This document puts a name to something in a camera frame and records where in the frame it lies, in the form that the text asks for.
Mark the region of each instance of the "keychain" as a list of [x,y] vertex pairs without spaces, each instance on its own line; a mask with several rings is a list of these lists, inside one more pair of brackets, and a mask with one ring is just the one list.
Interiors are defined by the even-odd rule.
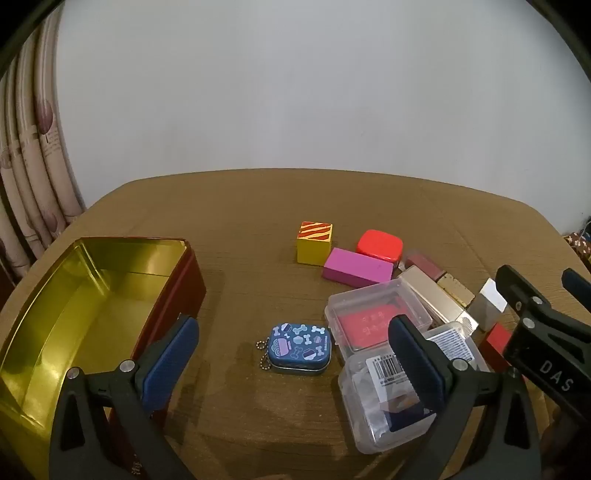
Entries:
[[263,370],[297,375],[322,373],[332,352],[328,328],[297,323],[274,326],[256,348],[265,350],[260,363]]

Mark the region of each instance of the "red rounded box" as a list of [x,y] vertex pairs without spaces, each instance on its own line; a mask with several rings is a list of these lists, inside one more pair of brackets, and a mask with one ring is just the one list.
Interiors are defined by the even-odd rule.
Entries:
[[368,230],[357,243],[357,253],[393,263],[396,267],[402,255],[402,240],[380,230]]

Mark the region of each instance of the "clear plastic box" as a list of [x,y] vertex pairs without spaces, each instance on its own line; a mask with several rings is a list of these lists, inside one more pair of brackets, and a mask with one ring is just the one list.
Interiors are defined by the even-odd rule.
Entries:
[[[474,369],[489,371],[461,323],[446,323],[423,335],[436,341],[448,358],[464,358]],[[362,453],[409,442],[424,434],[436,416],[420,402],[387,343],[350,356],[339,375],[339,387],[355,445]]]
[[400,314],[406,314],[420,332],[426,332],[433,322],[414,292],[399,278],[331,295],[324,310],[345,360],[364,348],[386,342],[388,323]]

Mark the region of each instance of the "yellow cube with red stripes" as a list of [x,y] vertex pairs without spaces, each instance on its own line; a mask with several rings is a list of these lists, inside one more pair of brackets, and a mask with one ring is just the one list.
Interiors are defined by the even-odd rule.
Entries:
[[297,261],[324,265],[330,255],[332,223],[302,222],[297,234]]

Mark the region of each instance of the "magenta rectangular block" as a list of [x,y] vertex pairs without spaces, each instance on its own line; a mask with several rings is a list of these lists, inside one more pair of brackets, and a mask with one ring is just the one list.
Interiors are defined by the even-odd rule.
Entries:
[[394,265],[378,258],[333,248],[322,271],[328,280],[361,288],[392,280]]

